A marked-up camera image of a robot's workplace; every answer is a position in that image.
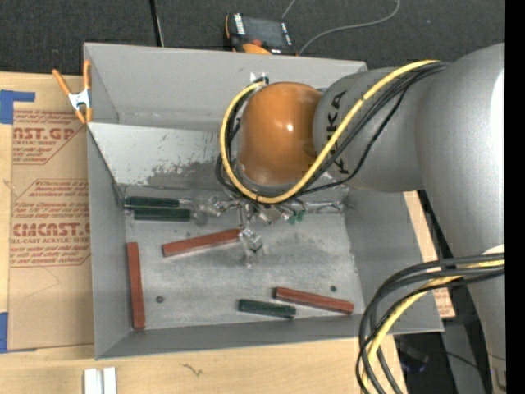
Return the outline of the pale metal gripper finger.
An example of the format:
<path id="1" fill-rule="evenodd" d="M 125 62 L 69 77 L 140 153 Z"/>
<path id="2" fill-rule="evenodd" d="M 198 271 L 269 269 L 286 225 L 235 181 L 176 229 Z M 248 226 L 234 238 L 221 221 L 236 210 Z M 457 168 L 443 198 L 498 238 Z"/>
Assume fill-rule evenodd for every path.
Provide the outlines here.
<path id="1" fill-rule="evenodd" d="M 206 224 L 210 218 L 218 218 L 225 213 L 231 204 L 228 201 L 212 197 L 207 200 L 200 200 L 196 204 L 196 222 Z"/>
<path id="2" fill-rule="evenodd" d="M 240 241 L 244 247 L 244 265 L 251 268 L 264 256 L 263 239 L 246 228 L 240 233 Z"/>

